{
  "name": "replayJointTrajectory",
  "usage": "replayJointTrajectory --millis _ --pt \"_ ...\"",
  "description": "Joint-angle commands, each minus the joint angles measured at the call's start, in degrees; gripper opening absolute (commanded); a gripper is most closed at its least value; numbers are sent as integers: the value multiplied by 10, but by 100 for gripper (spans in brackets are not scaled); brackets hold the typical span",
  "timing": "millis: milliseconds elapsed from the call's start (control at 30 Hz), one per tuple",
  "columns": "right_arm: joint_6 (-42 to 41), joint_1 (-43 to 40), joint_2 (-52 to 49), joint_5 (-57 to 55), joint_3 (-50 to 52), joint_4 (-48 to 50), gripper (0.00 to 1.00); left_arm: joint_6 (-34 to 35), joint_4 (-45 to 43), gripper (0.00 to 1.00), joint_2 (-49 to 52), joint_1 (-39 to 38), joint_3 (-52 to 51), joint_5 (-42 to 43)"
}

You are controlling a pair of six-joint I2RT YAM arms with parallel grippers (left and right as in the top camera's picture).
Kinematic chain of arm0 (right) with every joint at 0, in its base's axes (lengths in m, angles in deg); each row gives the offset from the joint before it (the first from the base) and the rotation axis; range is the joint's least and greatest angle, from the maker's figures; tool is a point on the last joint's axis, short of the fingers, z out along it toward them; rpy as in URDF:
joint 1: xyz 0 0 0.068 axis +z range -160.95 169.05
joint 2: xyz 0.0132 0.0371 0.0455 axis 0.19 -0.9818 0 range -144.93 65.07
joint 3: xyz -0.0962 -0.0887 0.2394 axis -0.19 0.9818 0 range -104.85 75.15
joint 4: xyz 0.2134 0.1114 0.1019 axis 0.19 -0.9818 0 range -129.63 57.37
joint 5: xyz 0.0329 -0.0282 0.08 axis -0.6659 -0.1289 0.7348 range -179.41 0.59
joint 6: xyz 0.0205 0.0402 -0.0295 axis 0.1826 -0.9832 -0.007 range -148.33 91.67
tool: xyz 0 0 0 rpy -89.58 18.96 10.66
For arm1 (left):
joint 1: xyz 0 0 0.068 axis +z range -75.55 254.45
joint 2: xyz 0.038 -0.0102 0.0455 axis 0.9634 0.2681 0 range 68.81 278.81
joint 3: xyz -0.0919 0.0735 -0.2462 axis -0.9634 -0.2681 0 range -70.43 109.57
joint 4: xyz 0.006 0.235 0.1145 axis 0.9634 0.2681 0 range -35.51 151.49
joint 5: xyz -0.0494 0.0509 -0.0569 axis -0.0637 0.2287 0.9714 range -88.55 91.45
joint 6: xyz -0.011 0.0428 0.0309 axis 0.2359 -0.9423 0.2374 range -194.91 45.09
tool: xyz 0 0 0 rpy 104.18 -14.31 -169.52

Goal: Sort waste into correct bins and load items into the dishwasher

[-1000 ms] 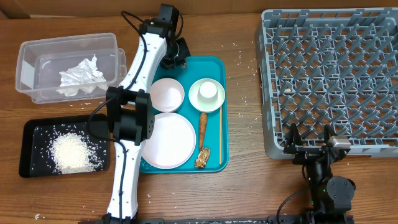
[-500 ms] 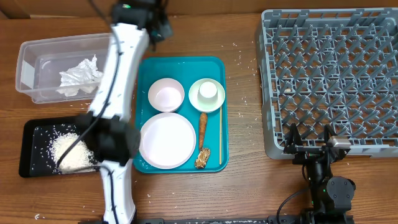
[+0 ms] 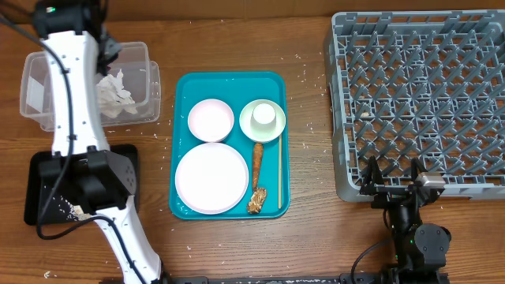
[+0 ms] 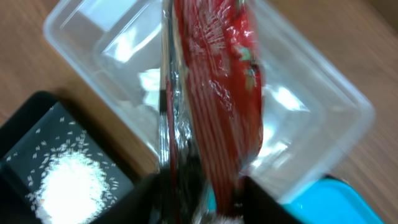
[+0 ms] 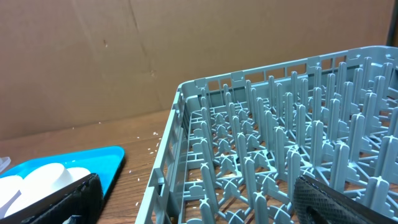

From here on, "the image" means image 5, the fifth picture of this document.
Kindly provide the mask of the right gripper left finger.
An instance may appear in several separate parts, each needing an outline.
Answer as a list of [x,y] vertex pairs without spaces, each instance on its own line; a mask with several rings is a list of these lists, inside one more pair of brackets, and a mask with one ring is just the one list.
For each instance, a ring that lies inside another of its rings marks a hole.
[[103,207],[98,174],[88,174],[28,207],[22,223],[96,223]]

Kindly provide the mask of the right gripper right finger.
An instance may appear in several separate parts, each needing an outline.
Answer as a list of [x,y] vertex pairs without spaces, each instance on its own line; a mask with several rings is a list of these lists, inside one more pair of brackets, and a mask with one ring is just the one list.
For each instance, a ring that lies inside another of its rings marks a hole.
[[301,224],[397,224],[307,175],[295,181],[293,205]]

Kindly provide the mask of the pale green bowl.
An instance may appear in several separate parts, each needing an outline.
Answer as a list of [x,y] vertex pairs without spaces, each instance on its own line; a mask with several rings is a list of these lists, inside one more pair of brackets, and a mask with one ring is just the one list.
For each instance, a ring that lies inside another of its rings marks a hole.
[[[68,169],[76,174],[79,172],[81,178],[91,173],[88,169],[83,167],[72,167]],[[24,178],[19,175],[10,175],[1,178],[1,218],[5,218],[4,216],[8,208],[20,197],[23,179]]]

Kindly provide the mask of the white plastic cup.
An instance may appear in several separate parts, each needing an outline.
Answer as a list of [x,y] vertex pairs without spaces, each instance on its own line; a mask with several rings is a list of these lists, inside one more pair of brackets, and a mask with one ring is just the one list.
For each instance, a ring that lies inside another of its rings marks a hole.
[[50,194],[68,186],[81,178],[79,172],[76,174],[66,169],[60,163],[50,163],[41,166],[29,173],[22,182],[21,195],[8,208],[4,217],[38,202]]

